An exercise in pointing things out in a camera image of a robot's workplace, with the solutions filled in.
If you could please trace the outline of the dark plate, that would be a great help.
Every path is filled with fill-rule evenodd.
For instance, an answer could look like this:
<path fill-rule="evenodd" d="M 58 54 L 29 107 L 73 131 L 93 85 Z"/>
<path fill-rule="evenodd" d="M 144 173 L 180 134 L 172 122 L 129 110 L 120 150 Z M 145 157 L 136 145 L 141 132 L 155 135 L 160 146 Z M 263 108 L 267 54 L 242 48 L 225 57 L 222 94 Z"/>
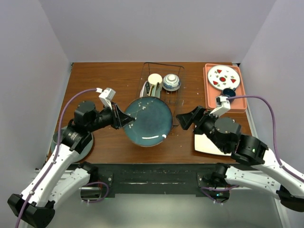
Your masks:
<path fill-rule="evenodd" d="M 153 147 L 169 135 L 173 116 L 164 101 L 154 96 L 135 99 L 125 113 L 135 120 L 123 129 L 128 139 L 141 147 Z"/>

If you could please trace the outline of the white plate teal lettered rim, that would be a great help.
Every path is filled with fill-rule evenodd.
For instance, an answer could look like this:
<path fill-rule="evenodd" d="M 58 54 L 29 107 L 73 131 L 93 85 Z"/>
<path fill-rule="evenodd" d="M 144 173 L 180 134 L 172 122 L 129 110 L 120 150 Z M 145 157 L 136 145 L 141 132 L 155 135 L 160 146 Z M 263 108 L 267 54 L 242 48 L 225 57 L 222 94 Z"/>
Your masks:
<path fill-rule="evenodd" d="M 150 83 L 148 81 L 145 81 L 143 84 L 143 87 L 140 91 L 140 96 L 139 97 L 146 97 L 149 95 L 150 92 Z"/>

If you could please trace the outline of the blue floral white bowl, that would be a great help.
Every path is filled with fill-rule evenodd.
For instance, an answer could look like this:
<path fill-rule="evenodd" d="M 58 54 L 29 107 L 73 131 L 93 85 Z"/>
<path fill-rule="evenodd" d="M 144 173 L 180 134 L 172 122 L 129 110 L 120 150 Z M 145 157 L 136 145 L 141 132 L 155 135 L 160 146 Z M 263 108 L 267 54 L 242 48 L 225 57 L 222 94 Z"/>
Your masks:
<path fill-rule="evenodd" d="M 162 80 L 162 87 L 169 92 L 177 91 L 180 85 L 181 81 L 175 74 L 167 74 Z"/>

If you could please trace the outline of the cream ceramic mug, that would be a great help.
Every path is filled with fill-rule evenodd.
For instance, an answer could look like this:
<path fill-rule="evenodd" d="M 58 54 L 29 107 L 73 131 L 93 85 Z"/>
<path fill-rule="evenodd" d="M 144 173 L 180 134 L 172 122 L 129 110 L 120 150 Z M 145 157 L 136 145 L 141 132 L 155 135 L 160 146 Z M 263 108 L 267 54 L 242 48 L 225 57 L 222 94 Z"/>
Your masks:
<path fill-rule="evenodd" d="M 157 85 L 159 83 L 159 88 L 162 86 L 162 76 L 157 74 L 157 73 L 153 73 L 153 74 L 150 74 L 148 76 L 148 82 L 149 82 L 149 85 L 150 85 L 150 89 L 152 89 L 153 86 Z"/>

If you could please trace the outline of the green plate with flower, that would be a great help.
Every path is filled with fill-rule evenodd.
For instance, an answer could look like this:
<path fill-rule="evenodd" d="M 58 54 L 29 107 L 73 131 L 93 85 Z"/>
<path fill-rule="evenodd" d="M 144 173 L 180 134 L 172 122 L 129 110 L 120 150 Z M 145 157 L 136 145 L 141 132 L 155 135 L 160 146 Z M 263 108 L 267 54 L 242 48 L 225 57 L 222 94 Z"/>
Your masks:
<path fill-rule="evenodd" d="M 162 91 L 162 85 L 160 83 L 157 83 L 155 86 L 155 93 L 154 96 L 157 98 L 161 97 L 161 91 Z"/>

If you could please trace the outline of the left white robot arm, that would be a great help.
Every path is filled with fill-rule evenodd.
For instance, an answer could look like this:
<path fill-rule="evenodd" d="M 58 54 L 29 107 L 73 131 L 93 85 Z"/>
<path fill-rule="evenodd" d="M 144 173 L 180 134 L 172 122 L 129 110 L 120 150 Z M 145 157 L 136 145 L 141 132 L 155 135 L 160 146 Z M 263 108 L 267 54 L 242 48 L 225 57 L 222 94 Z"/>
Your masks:
<path fill-rule="evenodd" d="M 20 194 L 9 197 L 8 205 L 17 221 L 24 221 L 34 228 L 45 228 L 59 204 L 72 193 L 83 186 L 99 184 L 98 168 L 88 162 L 79 164 L 64 181 L 59 180 L 92 141 L 92 132 L 107 126 L 120 129 L 134 120 L 113 102 L 102 111 L 96 110 L 91 101 L 81 102 L 67 128 L 58 131 L 54 152 L 38 175 Z"/>

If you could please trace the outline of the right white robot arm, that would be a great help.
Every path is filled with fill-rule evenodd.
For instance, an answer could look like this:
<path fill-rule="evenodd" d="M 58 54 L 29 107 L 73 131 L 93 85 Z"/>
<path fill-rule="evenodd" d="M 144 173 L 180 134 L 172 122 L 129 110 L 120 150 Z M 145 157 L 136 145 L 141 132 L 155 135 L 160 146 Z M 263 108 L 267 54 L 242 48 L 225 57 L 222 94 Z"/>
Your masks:
<path fill-rule="evenodd" d="M 241 125 L 230 117 L 216 117 L 210 111 L 197 106 L 193 111 L 176 116 L 183 130 L 195 124 L 194 133 L 205 135 L 223 153 L 237 163 L 262 171 L 259 176 L 242 171 L 231 165 L 217 163 L 215 170 L 205 180 L 213 185 L 213 191 L 219 187 L 227 190 L 234 186 L 243 186 L 261 190 L 280 200 L 286 208 L 303 212 L 304 184 L 287 171 L 287 164 L 278 162 L 274 152 L 258 138 L 241 133 Z"/>

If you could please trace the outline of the dark blue cup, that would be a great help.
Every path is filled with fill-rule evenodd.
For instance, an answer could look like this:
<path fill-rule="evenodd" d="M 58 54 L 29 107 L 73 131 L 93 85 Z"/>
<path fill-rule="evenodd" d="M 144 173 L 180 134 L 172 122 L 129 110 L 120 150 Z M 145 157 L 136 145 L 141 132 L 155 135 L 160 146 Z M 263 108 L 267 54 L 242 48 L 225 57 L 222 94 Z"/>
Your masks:
<path fill-rule="evenodd" d="M 236 96 L 236 88 L 225 88 L 222 90 L 221 95 L 231 97 L 229 101 L 232 103 L 234 101 L 234 97 Z"/>

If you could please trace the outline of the grey-green round plate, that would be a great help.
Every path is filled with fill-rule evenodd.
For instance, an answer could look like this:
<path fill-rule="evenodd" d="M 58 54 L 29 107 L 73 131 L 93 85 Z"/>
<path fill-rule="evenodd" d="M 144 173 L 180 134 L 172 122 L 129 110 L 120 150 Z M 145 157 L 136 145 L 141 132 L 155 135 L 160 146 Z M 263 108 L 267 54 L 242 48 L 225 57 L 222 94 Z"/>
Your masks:
<path fill-rule="evenodd" d="M 64 126 L 61 131 L 61 142 L 67 143 L 68 146 L 72 146 L 74 143 L 80 143 L 79 140 L 82 138 L 85 140 L 82 144 L 79 144 L 76 147 L 76 150 L 82 149 L 79 155 L 73 160 L 73 163 L 79 163 L 82 159 L 84 159 L 91 151 L 93 147 L 94 137 L 91 133 L 88 136 L 88 132 L 83 130 L 76 131 L 73 126 Z"/>

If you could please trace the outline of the salmon pink tray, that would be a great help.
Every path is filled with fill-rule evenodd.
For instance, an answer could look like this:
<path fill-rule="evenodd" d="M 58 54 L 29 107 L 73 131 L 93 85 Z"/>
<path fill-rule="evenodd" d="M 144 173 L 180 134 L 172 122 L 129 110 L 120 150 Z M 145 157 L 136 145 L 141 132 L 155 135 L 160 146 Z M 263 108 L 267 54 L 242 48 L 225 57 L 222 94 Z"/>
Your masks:
<path fill-rule="evenodd" d="M 245 88 L 239 67 L 207 63 L 203 68 L 205 106 L 217 107 L 216 97 L 225 88 L 233 89 L 237 96 L 245 95 Z"/>

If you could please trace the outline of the watermelon pattern white plate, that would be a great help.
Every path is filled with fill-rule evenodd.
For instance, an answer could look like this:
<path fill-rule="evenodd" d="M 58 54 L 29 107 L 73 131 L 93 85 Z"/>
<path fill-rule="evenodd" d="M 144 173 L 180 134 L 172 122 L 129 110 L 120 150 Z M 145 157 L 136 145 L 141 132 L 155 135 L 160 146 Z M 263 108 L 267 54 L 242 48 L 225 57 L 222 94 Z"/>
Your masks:
<path fill-rule="evenodd" d="M 220 91 L 225 88 L 237 88 L 241 82 L 239 73 L 232 67 L 225 65 L 211 67 L 207 71 L 207 79 L 212 87 Z"/>

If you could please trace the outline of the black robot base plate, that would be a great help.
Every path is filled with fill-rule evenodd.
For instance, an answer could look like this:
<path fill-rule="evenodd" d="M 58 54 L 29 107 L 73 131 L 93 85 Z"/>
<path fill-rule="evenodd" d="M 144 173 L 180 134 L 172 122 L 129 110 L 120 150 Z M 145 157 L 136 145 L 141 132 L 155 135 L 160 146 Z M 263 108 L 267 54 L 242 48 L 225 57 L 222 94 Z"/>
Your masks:
<path fill-rule="evenodd" d="M 225 184 L 211 182 L 214 164 L 98 164 L 98 184 L 82 187 L 84 200 L 117 194 L 210 195 L 226 203 L 230 191 Z"/>

